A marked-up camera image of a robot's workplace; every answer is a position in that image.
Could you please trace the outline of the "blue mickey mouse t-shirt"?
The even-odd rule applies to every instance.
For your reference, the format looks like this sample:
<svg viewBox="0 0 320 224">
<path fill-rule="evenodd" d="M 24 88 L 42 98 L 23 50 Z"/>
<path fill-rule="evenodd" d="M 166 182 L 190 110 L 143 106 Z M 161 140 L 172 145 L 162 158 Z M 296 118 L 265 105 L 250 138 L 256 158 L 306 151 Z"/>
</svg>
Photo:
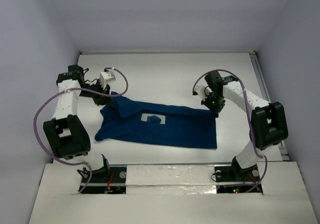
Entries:
<svg viewBox="0 0 320 224">
<path fill-rule="evenodd" d="M 216 149 L 216 118 L 205 109 L 114 97 L 100 113 L 102 124 L 94 139 L 148 145 Z"/>
</svg>

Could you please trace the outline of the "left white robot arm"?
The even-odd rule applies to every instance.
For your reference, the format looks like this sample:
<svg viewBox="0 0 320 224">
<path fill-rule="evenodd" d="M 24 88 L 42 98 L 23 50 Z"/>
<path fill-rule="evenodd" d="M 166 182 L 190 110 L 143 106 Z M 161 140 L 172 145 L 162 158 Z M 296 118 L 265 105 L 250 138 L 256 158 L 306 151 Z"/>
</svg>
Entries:
<svg viewBox="0 0 320 224">
<path fill-rule="evenodd" d="M 77 116 L 79 97 L 91 98 L 97 106 L 111 104 L 110 86 L 115 81 L 112 72 L 102 72 L 94 84 L 86 83 L 85 73 L 81 70 L 70 70 L 58 75 L 56 84 L 59 93 L 56 110 L 51 120 L 43 123 L 43 131 L 48 140 L 53 157 L 65 165 L 76 157 L 86 157 L 91 150 L 90 137 Z"/>
</svg>

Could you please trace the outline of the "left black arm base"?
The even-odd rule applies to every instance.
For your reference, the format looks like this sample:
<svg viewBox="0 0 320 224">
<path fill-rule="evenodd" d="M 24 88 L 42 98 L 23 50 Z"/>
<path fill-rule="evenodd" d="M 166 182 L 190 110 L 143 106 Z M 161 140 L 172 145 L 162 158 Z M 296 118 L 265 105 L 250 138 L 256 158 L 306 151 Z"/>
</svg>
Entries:
<svg viewBox="0 0 320 224">
<path fill-rule="evenodd" d="M 81 176 L 79 190 L 82 188 L 81 194 L 125 194 L 126 193 L 126 177 L 127 165 L 111 165 L 109 170 L 104 168 L 94 170 L 90 182 L 85 186 L 89 171 L 84 167 L 77 170 Z"/>
</svg>

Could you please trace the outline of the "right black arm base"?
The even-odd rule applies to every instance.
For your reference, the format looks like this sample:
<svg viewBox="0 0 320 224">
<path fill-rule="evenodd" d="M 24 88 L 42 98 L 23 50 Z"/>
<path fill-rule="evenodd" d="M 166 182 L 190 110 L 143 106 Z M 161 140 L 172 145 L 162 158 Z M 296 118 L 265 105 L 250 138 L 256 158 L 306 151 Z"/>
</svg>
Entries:
<svg viewBox="0 0 320 224">
<path fill-rule="evenodd" d="M 216 165 L 210 178 L 216 183 L 218 194 L 263 193 L 257 165 L 239 173 L 231 165 Z"/>
</svg>

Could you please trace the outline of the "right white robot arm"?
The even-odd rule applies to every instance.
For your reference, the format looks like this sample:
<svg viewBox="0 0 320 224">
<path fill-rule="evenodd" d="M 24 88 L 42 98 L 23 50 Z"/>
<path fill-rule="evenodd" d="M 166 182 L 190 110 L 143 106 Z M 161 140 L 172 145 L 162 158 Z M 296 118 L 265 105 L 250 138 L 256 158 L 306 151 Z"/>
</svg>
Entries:
<svg viewBox="0 0 320 224">
<path fill-rule="evenodd" d="M 226 175 L 242 180 L 253 170 L 265 153 L 289 136 L 284 106 L 280 102 L 269 102 L 249 91 L 242 80 L 230 73 L 222 77 L 218 70 L 204 74 L 206 86 L 194 86 L 193 93 L 200 96 L 201 104 L 216 117 L 231 101 L 246 113 L 249 126 L 249 142 L 232 159 L 222 177 Z"/>
</svg>

